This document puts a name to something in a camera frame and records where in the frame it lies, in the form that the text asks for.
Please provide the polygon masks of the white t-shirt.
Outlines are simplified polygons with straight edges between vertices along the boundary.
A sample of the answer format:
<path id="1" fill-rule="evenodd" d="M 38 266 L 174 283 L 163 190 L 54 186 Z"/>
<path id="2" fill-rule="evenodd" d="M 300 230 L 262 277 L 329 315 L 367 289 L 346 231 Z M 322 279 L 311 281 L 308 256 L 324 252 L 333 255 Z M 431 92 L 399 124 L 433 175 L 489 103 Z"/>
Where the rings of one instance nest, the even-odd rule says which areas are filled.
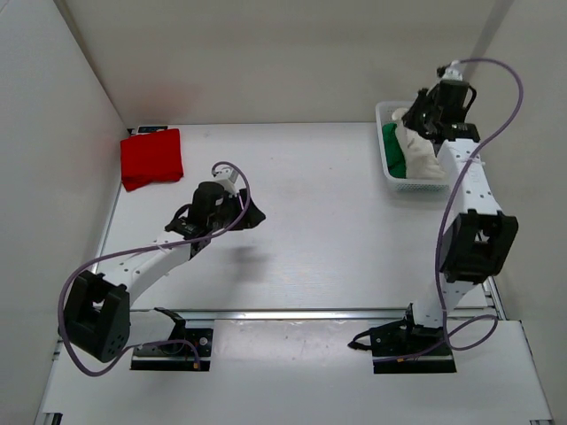
<path id="1" fill-rule="evenodd" d="M 395 136 L 405 159 L 406 178 L 444 180 L 446 173 L 439 164 L 431 141 L 404 126 L 402 118 L 407 112 L 408 108 L 398 108 L 392 113 L 392 122 L 396 124 Z"/>

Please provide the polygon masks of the red t-shirt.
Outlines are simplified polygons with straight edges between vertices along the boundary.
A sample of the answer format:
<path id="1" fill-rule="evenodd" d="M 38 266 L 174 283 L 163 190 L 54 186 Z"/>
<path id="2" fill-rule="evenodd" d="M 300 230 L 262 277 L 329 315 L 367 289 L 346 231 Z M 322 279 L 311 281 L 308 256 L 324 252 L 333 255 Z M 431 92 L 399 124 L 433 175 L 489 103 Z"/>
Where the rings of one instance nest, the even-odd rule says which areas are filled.
<path id="1" fill-rule="evenodd" d="M 180 131 L 134 135 L 120 142 L 121 182 L 127 192 L 184 176 Z"/>

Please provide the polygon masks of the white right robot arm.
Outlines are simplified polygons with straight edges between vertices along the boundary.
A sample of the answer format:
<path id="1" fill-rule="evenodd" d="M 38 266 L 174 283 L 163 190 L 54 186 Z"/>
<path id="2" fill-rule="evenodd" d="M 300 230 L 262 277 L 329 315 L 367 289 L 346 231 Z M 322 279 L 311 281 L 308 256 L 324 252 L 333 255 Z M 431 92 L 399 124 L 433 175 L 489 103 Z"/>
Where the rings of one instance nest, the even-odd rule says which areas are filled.
<path id="1" fill-rule="evenodd" d="M 431 337 L 444 335 L 444 318 L 461 299 L 503 267 L 518 231 L 493 197 L 477 151 L 479 135 L 466 114 L 477 91 L 468 82 L 442 78 L 421 89 L 403 117 L 404 127 L 432 142 L 451 194 L 436 243 L 435 281 L 430 294 L 412 303 L 400 348 L 417 354 Z"/>

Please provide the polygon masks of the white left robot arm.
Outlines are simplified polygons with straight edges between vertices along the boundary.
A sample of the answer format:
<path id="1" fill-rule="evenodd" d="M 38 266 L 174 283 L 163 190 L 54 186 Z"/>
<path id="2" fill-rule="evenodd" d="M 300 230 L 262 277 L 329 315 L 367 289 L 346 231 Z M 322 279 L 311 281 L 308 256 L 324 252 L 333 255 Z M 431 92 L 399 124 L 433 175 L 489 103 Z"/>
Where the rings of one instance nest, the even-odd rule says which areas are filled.
<path id="1" fill-rule="evenodd" d="M 166 354 L 191 349 L 179 314 L 165 307 L 134 312 L 132 305 L 218 235 L 256 228 L 265 219 L 248 189 L 202 182 L 153 244 L 122 253 L 119 265 L 107 273 L 81 267 L 65 283 L 58 307 L 58 332 L 70 357 L 81 349 L 112 363 L 133 347 L 158 346 Z"/>

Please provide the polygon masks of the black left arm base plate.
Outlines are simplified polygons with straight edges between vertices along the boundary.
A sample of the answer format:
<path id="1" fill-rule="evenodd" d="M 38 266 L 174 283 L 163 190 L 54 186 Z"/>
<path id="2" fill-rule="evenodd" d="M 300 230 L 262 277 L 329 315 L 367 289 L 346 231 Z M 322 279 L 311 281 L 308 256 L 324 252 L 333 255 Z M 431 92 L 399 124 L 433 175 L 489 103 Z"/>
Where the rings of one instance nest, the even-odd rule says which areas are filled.
<path id="1" fill-rule="evenodd" d="M 127 346 L 133 349 L 133 371 L 207 372 L 213 351 L 214 325 L 195 322 L 157 307 L 130 314 Z"/>

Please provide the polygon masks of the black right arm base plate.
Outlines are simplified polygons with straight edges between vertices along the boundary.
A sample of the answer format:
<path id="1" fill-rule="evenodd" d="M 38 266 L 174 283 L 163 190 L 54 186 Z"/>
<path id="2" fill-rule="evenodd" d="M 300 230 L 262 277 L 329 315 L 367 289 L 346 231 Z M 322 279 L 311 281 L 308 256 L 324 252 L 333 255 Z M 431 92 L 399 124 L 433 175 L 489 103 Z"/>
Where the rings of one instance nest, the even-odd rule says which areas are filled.
<path id="1" fill-rule="evenodd" d="M 405 321 L 394 321 L 357 334 L 347 345 L 371 352 L 375 375 L 432 375 L 457 372 L 451 349 L 434 331 L 415 335 Z"/>

